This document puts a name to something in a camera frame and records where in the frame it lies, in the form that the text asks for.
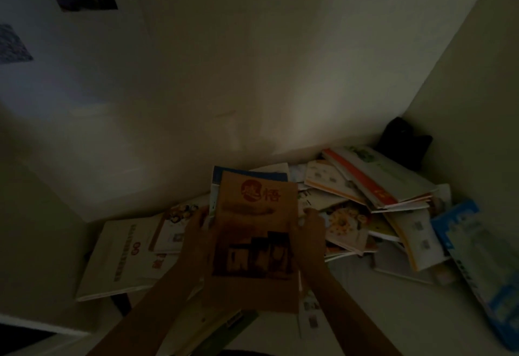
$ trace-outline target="red circle logo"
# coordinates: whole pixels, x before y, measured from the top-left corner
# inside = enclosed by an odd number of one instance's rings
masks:
[[[257,202],[261,199],[261,183],[255,179],[248,179],[241,184],[241,195],[248,202]]]

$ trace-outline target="book spine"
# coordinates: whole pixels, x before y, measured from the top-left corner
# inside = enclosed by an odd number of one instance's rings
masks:
[[[327,154],[331,158],[333,158],[337,163],[339,163],[341,166],[343,166],[356,180],[358,183],[360,183],[364,188],[369,190],[371,194],[373,194],[377,199],[382,203],[383,206],[388,206],[392,204],[399,203],[393,196],[391,196],[387,191],[379,186],[376,182],[374,182],[370,177],[365,175],[363,172],[361,172],[359,169],[357,169],[353,164],[348,162],[346,159],[344,159],[342,156],[340,156],[338,153],[332,151],[331,149],[325,149],[323,151],[323,154]]]

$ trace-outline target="person's right hand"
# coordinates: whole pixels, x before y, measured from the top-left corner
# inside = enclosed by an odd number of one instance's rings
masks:
[[[305,210],[306,218],[303,226],[297,222],[290,224],[290,246],[300,266],[321,266],[324,264],[326,243],[324,219],[316,209]]]

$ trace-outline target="person's left hand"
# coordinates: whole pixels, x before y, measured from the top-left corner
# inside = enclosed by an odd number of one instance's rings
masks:
[[[202,265],[209,254],[209,248],[215,231],[214,229],[202,229],[202,225],[208,214],[208,206],[199,208],[186,225],[184,243],[182,244],[182,250],[178,260],[185,261],[191,267]]]

